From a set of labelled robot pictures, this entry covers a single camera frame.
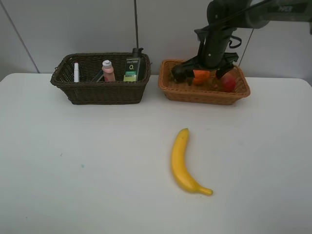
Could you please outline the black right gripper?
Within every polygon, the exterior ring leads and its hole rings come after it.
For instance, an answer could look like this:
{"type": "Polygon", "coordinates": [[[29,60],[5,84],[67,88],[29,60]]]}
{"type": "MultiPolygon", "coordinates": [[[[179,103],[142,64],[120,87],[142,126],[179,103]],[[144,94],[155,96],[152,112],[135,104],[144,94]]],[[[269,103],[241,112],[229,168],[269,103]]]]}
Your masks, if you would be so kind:
{"type": "Polygon", "coordinates": [[[216,70],[215,77],[222,78],[238,61],[237,53],[226,52],[232,39],[238,39],[232,36],[232,30],[196,30],[195,33],[200,41],[197,55],[179,65],[182,71],[186,71],[189,86],[195,78],[193,70],[216,70]]]}

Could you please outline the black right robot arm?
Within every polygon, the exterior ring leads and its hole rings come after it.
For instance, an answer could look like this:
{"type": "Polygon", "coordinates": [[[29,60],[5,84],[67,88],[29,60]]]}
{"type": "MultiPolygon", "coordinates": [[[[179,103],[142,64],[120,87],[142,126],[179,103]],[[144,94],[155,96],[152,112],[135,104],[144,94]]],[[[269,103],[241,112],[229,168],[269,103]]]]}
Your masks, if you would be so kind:
{"type": "Polygon", "coordinates": [[[191,84],[195,70],[214,71],[218,79],[233,69],[237,53],[227,53],[235,46],[232,40],[237,28],[260,29],[270,21],[312,21],[310,0],[214,0],[207,7],[208,25],[196,29],[199,40],[197,55],[173,67],[176,82],[191,84]]]}

